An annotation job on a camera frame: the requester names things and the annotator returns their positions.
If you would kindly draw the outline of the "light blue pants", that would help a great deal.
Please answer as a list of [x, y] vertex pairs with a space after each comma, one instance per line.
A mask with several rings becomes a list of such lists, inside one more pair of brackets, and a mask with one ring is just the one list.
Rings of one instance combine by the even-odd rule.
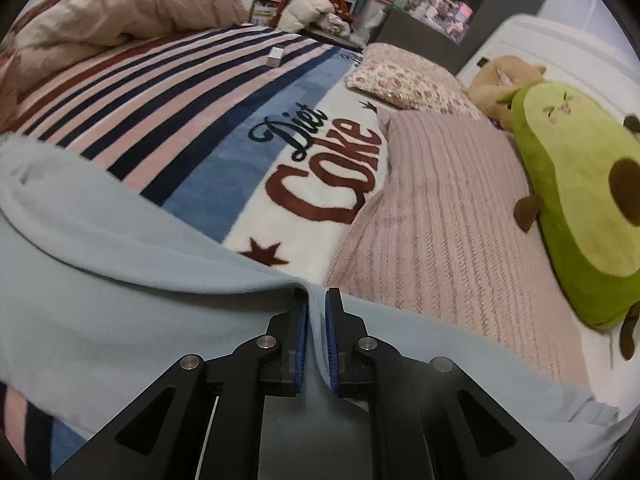
[[267, 411], [266, 479], [362, 479], [367, 417], [329, 386], [321, 286], [263, 268], [54, 146], [1, 142], [1, 378], [86, 434], [182, 356], [309, 302], [309, 385]]

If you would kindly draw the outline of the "pink knitted pillow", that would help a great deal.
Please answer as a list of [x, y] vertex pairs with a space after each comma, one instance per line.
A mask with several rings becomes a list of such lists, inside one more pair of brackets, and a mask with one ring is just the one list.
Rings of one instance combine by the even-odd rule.
[[326, 281], [502, 344], [558, 382], [588, 384], [574, 314], [537, 231], [513, 218], [528, 194], [511, 137], [488, 122], [383, 112], [388, 171]]

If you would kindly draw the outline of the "striped Diet Coke blanket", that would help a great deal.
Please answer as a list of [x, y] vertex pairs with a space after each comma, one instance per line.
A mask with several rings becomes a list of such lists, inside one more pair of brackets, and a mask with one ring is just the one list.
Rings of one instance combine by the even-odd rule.
[[[320, 286], [387, 177], [375, 107], [344, 83], [359, 63], [267, 27], [167, 36], [64, 70], [8, 136], [73, 153], [230, 252]], [[2, 378], [1, 433], [38, 479], [92, 436]]]

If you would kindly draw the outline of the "green avocado plush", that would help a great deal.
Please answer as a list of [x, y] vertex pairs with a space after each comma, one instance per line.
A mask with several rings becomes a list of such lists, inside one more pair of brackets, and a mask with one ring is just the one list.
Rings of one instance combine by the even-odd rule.
[[514, 207], [541, 227], [554, 273], [578, 318], [620, 326], [620, 353], [636, 352], [639, 321], [639, 139], [588, 94], [541, 81], [500, 100], [532, 192]]

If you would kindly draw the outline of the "tan plush toy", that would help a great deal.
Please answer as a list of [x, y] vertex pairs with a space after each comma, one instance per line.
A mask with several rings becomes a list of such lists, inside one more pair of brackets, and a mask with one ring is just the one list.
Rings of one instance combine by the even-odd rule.
[[546, 66], [527, 63], [515, 55], [499, 56], [483, 64], [466, 95], [489, 120], [502, 130], [512, 131], [512, 112], [504, 99], [542, 81], [546, 71]]

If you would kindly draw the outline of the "floral pillow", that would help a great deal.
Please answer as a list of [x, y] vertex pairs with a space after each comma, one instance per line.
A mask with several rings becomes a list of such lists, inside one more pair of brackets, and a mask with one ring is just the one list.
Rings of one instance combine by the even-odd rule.
[[483, 120], [458, 78], [446, 68], [404, 49], [375, 42], [344, 79], [350, 90], [401, 110], [422, 110]]

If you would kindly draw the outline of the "small white box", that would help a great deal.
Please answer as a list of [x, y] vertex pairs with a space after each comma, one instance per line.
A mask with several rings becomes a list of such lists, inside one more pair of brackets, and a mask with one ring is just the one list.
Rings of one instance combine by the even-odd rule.
[[284, 55], [283, 48], [272, 47], [267, 55], [265, 64], [271, 68], [279, 67], [282, 63], [283, 55]]

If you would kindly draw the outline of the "dark desk with clutter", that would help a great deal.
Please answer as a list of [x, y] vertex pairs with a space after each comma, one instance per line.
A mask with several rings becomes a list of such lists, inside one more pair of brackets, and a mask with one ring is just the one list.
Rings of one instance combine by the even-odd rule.
[[535, 15], [544, 0], [413, 0], [391, 8], [370, 41], [390, 44], [459, 73], [485, 40], [514, 15]]

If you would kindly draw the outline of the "pink checked duvet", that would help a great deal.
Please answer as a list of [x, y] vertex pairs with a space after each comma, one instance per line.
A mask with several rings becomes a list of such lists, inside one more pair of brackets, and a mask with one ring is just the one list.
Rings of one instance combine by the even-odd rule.
[[50, 76], [131, 39], [243, 23], [241, 0], [42, 0], [1, 40], [1, 129], [22, 96]]

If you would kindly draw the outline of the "cream puffer jacket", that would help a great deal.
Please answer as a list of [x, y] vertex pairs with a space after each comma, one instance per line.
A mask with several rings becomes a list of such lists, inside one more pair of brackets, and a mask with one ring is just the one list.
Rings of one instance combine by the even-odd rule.
[[338, 16], [330, 0], [291, 0], [274, 27], [285, 32], [300, 32], [312, 25], [333, 36], [348, 38], [350, 35], [350, 25]]

